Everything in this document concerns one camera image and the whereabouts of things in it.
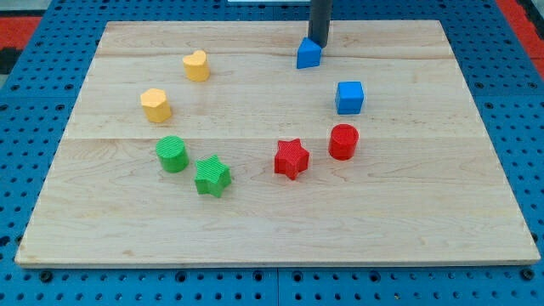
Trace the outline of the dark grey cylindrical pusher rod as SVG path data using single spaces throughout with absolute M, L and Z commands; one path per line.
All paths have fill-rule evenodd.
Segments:
M 332 0 L 311 0 L 309 7 L 308 38 L 321 48 L 328 43 L 332 17 Z

